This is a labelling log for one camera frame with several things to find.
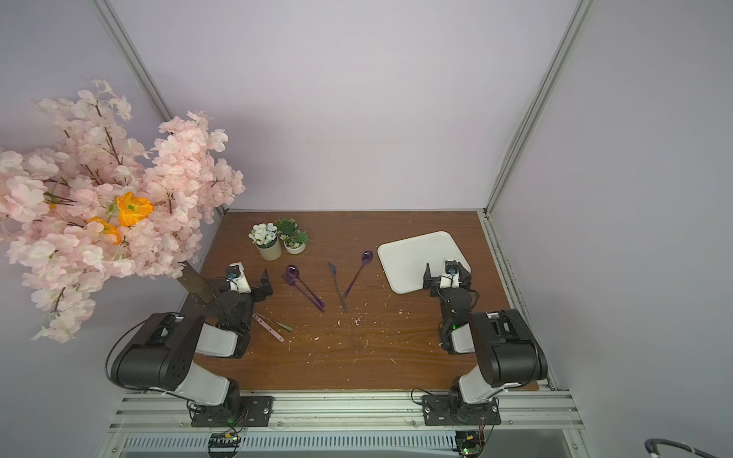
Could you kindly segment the aluminium rail frame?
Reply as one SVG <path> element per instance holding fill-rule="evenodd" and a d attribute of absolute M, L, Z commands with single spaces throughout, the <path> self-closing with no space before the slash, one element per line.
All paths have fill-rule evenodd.
<path fill-rule="evenodd" d="M 497 397 L 498 426 L 426 426 L 416 390 L 246 391 L 272 396 L 267 427 L 192 427 L 187 404 L 170 396 L 124 395 L 99 457 L 206 457 L 212 433 L 236 433 L 246 456 L 459 457 L 456 431 L 484 433 L 482 457 L 594 457 L 590 435 L 567 391 L 510 391 Z"/>

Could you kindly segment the green stick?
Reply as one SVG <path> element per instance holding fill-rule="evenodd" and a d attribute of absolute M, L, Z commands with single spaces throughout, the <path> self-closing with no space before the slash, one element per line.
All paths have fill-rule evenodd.
<path fill-rule="evenodd" d="M 269 324 L 275 324 L 275 326 L 278 326 L 280 329 L 285 330 L 286 332 L 293 332 L 293 328 L 290 326 L 287 326 L 286 324 L 282 324 L 280 322 L 277 322 L 271 318 L 265 317 L 265 315 L 259 314 L 258 315 L 261 319 L 268 322 Z"/>

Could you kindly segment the right controller board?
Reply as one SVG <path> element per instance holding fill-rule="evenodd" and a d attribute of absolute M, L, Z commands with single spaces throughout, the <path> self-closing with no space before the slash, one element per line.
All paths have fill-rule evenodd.
<path fill-rule="evenodd" d="M 479 458 L 485 446 L 484 433 L 480 431 L 456 431 L 454 451 L 462 458 Z"/>

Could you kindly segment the white rectangular tray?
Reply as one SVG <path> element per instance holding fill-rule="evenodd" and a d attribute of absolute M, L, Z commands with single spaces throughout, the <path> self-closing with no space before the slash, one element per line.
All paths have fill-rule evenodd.
<path fill-rule="evenodd" d="M 452 236 L 445 231 L 382 244 L 377 254 L 389 287 L 397 294 L 421 290 L 427 265 L 431 269 L 431 278 L 446 275 L 446 261 L 456 261 L 471 272 L 471 265 Z"/>

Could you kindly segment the pink cherry blossom tree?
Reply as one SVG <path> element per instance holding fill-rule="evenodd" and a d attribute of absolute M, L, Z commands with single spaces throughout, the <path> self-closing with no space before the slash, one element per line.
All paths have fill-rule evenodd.
<path fill-rule="evenodd" d="M 39 338 L 66 343 L 112 278 L 178 279 L 202 225 L 244 192 L 223 158 L 228 135 L 202 112 L 160 124 L 152 148 L 130 137 L 132 107 L 103 80 L 38 107 L 56 145 L 1 154 L 1 240 L 43 314 Z"/>

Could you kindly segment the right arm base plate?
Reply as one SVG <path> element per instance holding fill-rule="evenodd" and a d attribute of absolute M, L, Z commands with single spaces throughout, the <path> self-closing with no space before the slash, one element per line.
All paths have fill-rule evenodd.
<path fill-rule="evenodd" d="M 502 423 L 498 400 L 470 405 L 457 395 L 421 397 L 420 406 L 426 426 L 498 426 Z"/>

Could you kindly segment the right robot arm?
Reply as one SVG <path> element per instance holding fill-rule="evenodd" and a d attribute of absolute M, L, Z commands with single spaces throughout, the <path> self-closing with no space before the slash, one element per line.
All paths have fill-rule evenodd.
<path fill-rule="evenodd" d="M 423 288 L 439 299 L 440 347 L 450 355 L 475 355 L 476 366 L 457 378 L 448 399 L 454 410 L 489 404 L 506 389 L 543 380 L 549 372 L 544 351 L 515 309 L 481 312 L 473 277 L 459 261 L 445 261 L 433 274 L 426 266 Z"/>

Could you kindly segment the purple fork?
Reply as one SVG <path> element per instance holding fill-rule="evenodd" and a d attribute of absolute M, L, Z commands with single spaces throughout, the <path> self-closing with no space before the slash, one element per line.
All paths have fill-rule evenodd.
<path fill-rule="evenodd" d="M 326 312 L 325 307 L 316 298 L 314 298 L 311 294 L 309 294 L 303 288 L 301 288 L 301 286 L 299 286 L 299 284 L 297 284 L 297 282 L 296 282 L 296 280 L 294 278 L 290 277 L 286 273 L 282 274 L 282 277 L 283 277 L 283 279 L 286 281 L 286 283 L 289 286 L 292 286 L 292 287 L 296 288 L 302 295 L 304 295 L 309 301 L 311 301 L 311 303 L 313 303 L 313 305 L 315 305 L 321 312 Z"/>

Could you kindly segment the pink stick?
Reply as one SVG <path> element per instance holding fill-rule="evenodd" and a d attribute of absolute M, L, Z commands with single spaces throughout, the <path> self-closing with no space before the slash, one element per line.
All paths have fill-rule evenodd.
<path fill-rule="evenodd" d="M 258 314 L 254 314 L 253 319 L 261 327 L 263 327 L 270 335 L 272 335 L 277 341 L 279 341 L 280 343 L 284 343 L 284 337 L 277 330 L 275 330 L 269 323 L 263 320 L 262 317 L 260 317 Z"/>

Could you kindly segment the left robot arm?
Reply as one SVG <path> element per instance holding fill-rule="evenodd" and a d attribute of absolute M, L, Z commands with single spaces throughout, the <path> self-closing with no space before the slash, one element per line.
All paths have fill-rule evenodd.
<path fill-rule="evenodd" d="M 236 381 L 194 362 L 197 355 L 240 359 L 251 340 L 254 306 L 273 294 L 267 271 L 251 285 L 241 263 L 227 266 L 214 282 L 217 324 L 202 315 L 156 313 L 133 329 L 134 336 L 105 362 L 108 379 L 122 389 L 169 393 L 196 408 L 229 408 L 240 404 Z"/>

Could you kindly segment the black curved bar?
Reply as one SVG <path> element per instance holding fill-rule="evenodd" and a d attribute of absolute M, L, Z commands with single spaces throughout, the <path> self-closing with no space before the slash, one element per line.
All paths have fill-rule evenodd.
<path fill-rule="evenodd" d="M 669 455 L 668 450 L 678 450 L 679 452 L 687 453 L 694 457 L 716 458 L 715 455 L 705 452 L 700 448 L 694 448 L 693 446 L 689 446 L 685 443 L 662 438 L 650 438 L 645 440 L 644 448 L 652 458 L 667 457 Z"/>

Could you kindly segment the green succulent in white pot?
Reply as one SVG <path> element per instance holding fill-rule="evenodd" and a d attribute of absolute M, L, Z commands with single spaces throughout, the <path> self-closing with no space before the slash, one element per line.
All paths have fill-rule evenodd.
<path fill-rule="evenodd" d="M 280 240 L 291 255 L 301 254 L 307 248 L 309 234 L 300 228 L 293 218 L 282 218 L 275 221 Z"/>

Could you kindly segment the blue metal fork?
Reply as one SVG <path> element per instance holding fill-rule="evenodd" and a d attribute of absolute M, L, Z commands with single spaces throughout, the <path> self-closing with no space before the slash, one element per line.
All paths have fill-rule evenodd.
<path fill-rule="evenodd" d="M 339 299 L 339 301 L 341 303 L 341 306 L 343 308 L 343 311 L 345 311 L 345 313 L 348 313 L 349 312 L 349 309 L 347 308 L 346 300 L 345 300 L 345 298 L 344 298 L 344 296 L 342 294 L 342 291 L 341 291 L 341 288 L 340 288 L 339 282 L 338 282 L 338 270 L 337 270 L 337 267 L 333 263 L 328 263 L 328 268 L 329 268 L 329 270 L 331 272 L 331 276 L 332 276 L 332 280 L 333 280 L 333 283 L 334 283 L 334 287 L 336 289 L 336 293 L 337 293 L 338 299 Z"/>

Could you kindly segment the white flowers in beige pot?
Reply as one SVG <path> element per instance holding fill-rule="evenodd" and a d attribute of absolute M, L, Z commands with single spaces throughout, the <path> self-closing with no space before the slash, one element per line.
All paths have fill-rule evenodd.
<path fill-rule="evenodd" d="M 265 261 L 276 261 L 283 254 L 278 227 L 274 223 L 259 223 L 252 226 L 249 234 Z"/>

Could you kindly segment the purple spoon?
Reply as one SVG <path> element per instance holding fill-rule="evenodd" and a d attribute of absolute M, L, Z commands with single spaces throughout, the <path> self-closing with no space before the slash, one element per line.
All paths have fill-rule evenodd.
<path fill-rule="evenodd" d="M 299 268 L 297 266 L 295 266 L 295 265 L 288 265 L 288 267 L 286 267 L 286 272 L 285 273 L 288 274 L 290 277 L 294 278 L 296 280 L 297 284 L 299 284 L 299 286 L 301 286 L 301 288 L 303 288 L 306 292 L 308 292 L 314 298 L 316 298 L 325 307 L 325 309 L 326 309 L 326 305 L 323 302 L 323 300 L 301 278 L 300 270 L 299 270 Z"/>
<path fill-rule="evenodd" d="M 353 288 L 353 286 L 355 285 L 355 282 L 356 282 L 356 281 L 357 281 L 357 279 L 359 278 L 359 276 L 360 276 L 360 274 L 362 273 L 362 271 L 364 270 L 364 268 L 365 268 L 365 267 L 366 267 L 367 265 L 369 265 L 369 264 L 370 264 L 370 263 L 372 262 L 372 260 L 373 260 L 373 252 L 372 252 L 372 251 L 370 251 L 370 250 L 366 250 L 366 251 L 365 251 L 365 252 L 364 252 L 364 253 L 362 254 L 362 256 L 361 256 L 361 265 L 360 265 L 359 269 L 358 269 L 358 270 L 357 270 L 357 272 L 355 273 L 355 275 L 354 275 L 353 279 L 351 280 L 351 282 L 350 282 L 349 286 L 347 287 L 346 291 L 345 291 L 345 292 L 343 293 L 343 298 L 344 298 L 344 299 L 345 299 L 345 298 L 346 298 L 346 297 L 347 297 L 347 296 L 349 295 L 349 293 L 351 292 L 351 289 L 352 289 L 352 288 Z"/>

